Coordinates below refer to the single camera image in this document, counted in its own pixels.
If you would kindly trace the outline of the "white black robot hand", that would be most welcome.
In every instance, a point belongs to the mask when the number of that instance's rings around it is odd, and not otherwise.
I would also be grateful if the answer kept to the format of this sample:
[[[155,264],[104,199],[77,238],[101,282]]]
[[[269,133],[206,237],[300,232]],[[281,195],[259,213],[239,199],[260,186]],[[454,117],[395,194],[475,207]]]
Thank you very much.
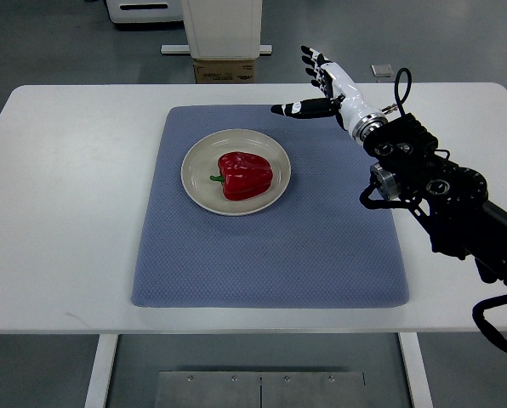
[[[295,119],[335,117],[339,126],[359,145],[373,130],[388,122],[382,110],[365,101],[361,90],[340,65],[313,48],[303,46],[301,51],[305,72],[311,76],[310,83],[323,96],[273,105],[271,112]]]

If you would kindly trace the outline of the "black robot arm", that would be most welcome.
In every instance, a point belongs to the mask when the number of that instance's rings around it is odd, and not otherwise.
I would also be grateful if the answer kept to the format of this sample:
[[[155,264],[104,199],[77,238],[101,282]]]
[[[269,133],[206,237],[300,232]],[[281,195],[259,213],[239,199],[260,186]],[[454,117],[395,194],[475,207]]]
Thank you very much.
[[[450,161],[448,150],[403,109],[407,92],[394,92],[397,119],[370,126],[363,148],[377,163],[360,195],[367,209],[408,210],[430,237],[431,249],[475,259],[481,280],[507,286],[507,212],[488,199],[486,179]],[[472,318],[484,337],[507,354],[507,339],[485,317],[507,305],[507,294],[480,301]]]

